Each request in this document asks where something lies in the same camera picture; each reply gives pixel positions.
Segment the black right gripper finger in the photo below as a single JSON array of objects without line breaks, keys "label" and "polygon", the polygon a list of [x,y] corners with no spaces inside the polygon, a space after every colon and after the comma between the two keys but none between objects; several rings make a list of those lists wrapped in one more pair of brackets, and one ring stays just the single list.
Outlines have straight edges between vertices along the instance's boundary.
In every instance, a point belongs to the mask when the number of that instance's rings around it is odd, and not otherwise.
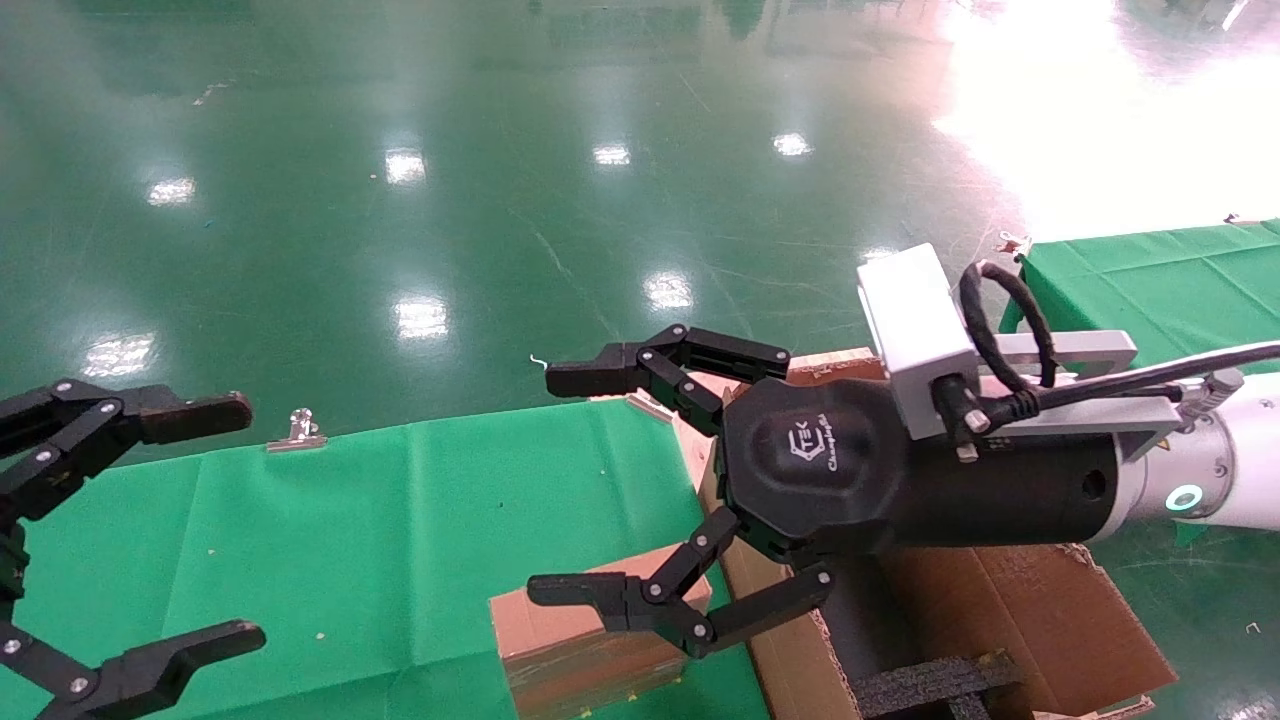
[{"label": "black right gripper finger", "polygon": [[669,325],[641,342],[605,345],[591,360],[547,365],[547,391],[558,398],[630,395],[640,389],[703,436],[723,428],[724,402],[694,372],[749,386],[783,379],[791,354],[781,347],[687,325]]},{"label": "black right gripper finger", "polygon": [[744,643],[820,607],[833,585],[822,562],[710,612],[685,593],[704,578],[737,537],[732,509],[717,509],[649,577],[622,571],[541,574],[527,579],[530,601],[543,607],[589,606],[609,633],[650,632],[691,659]]}]

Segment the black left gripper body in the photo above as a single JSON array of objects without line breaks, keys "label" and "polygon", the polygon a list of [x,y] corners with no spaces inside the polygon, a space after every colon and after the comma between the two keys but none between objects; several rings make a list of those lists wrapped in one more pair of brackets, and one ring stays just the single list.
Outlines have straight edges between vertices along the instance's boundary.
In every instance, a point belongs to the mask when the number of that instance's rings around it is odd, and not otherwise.
[{"label": "black left gripper body", "polygon": [[1,603],[13,606],[26,593],[26,530],[19,523],[1,529]]}]

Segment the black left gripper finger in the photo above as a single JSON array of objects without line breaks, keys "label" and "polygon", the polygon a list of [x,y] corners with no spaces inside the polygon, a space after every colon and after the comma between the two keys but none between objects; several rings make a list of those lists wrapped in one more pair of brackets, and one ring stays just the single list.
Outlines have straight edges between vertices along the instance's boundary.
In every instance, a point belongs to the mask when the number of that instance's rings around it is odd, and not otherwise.
[{"label": "black left gripper finger", "polygon": [[141,719],[174,707],[201,669],[261,650],[266,634],[243,619],[128,650],[88,667],[12,623],[3,665],[52,696],[37,719]]},{"label": "black left gripper finger", "polygon": [[248,428],[239,392],[178,397],[166,386],[105,389],[60,379],[3,400],[1,518],[38,521],[137,445],[172,445]]}]

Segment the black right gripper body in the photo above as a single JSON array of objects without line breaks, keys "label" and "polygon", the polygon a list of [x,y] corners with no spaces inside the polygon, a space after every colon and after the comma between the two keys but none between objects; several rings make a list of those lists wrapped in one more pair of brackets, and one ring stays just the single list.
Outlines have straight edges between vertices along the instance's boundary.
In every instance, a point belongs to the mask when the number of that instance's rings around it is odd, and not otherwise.
[{"label": "black right gripper body", "polygon": [[731,401],[719,492],[776,561],[890,548],[1083,543],[1107,524],[1119,460],[1107,434],[996,437],[963,461],[913,439],[876,380],[764,379]]}]

